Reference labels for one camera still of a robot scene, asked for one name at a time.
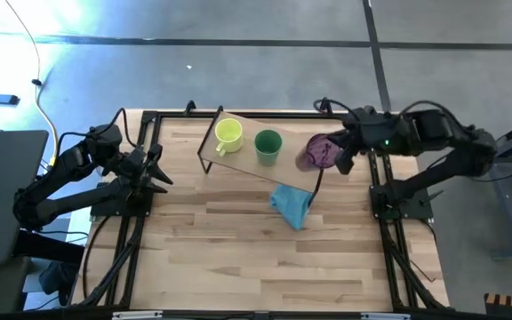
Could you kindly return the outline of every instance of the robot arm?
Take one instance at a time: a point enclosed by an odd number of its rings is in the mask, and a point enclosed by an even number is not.
[[[155,178],[172,184],[157,166],[162,147],[155,144],[147,154],[141,146],[130,153],[121,153],[121,142],[122,134],[116,125],[91,128],[81,142],[57,158],[56,164],[48,173],[17,191],[13,214],[21,226],[27,230],[40,230],[61,214],[108,200],[121,203],[139,202],[146,189],[166,193],[164,188],[150,182],[150,178]],[[103,175],[109,172],[116,175],[107,186],[61,199],[48,199],[67,183],[86,178],[98,166],[104,168]]]
[[[422,103],[438,109],[408,112]],[[321,100],[319,111],[332,114],[330,101]],[[425,151],[453,148],[442,163],[410,179],[387,182],[386,204],[394,205],[454,176],[481,176],[489,171],[497,153],[490,133],[474,125],[461,125],[447,108],[432,101],[415,102],[399,114],[377,113],[367,106],[349,110],[341,121],[345,129],[330,133],[328,139],[341,148],[335,164],[342,174],[350,172],[353,156],[359,152],[374,150],[379,155],[418,156]]]

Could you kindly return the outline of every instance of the green cup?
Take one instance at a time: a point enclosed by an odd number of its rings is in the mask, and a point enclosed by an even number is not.
[[[264,166],[276,164],[277,155],[282,148],[282,137],[274,130],[263,130],[258,132],[254,139],[258,162]]]

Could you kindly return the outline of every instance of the blue towel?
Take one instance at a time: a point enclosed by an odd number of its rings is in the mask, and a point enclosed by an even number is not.
[[[308,203],[312,195],[307,191],[279,185],[270,197],[270,204],[284,216],[292,228],[301,230],[308,215]]]

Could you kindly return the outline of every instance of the concrete floor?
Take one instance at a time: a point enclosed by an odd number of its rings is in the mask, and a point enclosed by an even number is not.
[[[11,1],[34,34],[136,38],[368,41],[361,0]],[[512,0],[371,0],[380,41],[512,44]],[[0,33],[22,33],[0,1]],[[323,96],[380,108],[370,48],[40,44],[41,105],[59,132],[84,131],[125,108],[310,109]],[[512,129],[512,51],[382,49],[393,110],[436,100],[495,136]],[[30,43],[0,37],[0,128],[46,129],[33,105]],[[65,147],[74,143],[68,140]],[[47,146],[45,159],[51,154]],[[420,167],[439,154],[419,157]],[[58,196],[92,188],[98,177]],[[437,245],[453,307],[484,312],[512,295],[512,259],[493,261],[507,226],[492,186],[463,178],[432,189]]]

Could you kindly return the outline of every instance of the yellow cup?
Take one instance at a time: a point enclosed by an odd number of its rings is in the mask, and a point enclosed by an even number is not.
[[[219,140],[217,152],[224,156],[227,152],[235,152],[242,147],[242,125],[235,119],[224,119],[217,123],[214,134]]]

